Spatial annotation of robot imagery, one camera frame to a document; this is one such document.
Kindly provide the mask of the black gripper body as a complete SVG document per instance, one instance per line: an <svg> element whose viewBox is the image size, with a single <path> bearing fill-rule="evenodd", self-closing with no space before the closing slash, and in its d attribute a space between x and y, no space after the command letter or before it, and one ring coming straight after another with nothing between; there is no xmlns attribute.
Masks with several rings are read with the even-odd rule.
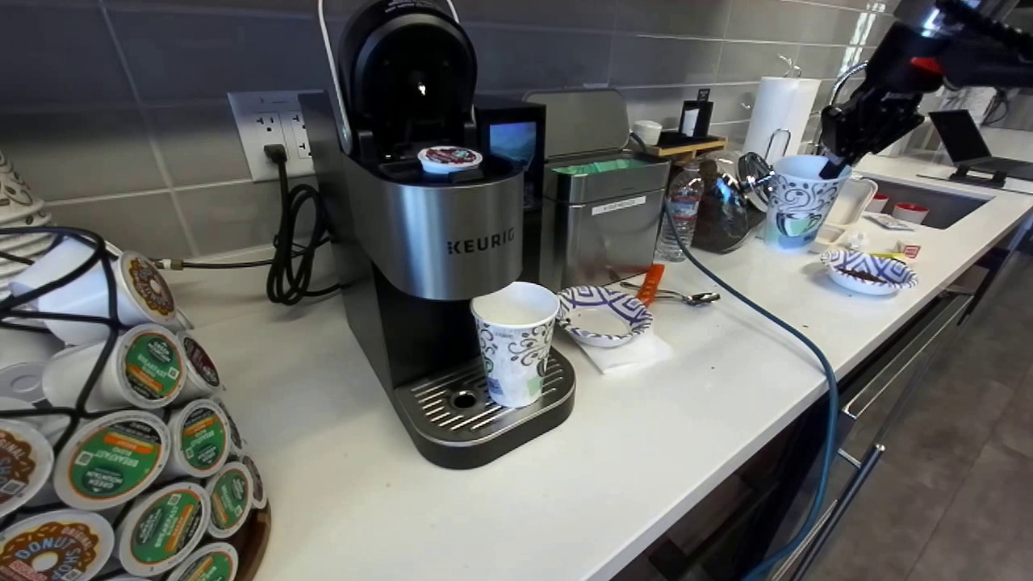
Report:
<svg viewBox="0 0 1033 581"><path fill-rule="evenodd" d="M943 83L943 30L895 24L866 65L849 102L821 115L823 179L839 179L868 152L881 152L920 126L915 105Z"/></svg>

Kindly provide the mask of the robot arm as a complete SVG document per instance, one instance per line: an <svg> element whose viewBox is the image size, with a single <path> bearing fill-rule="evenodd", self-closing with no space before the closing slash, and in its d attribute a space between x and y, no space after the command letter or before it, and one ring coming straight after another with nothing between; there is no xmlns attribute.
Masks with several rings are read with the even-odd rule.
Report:
<svg viewBox="0 0 1033 581"><path fill-rule="evenodd" d="M949 86L1028 86L1033 36L1006 24L1016 0L896 0L895 24L860 65L860 83L821 113L823 179L846 179L924 122L925 94Z"/></svg>

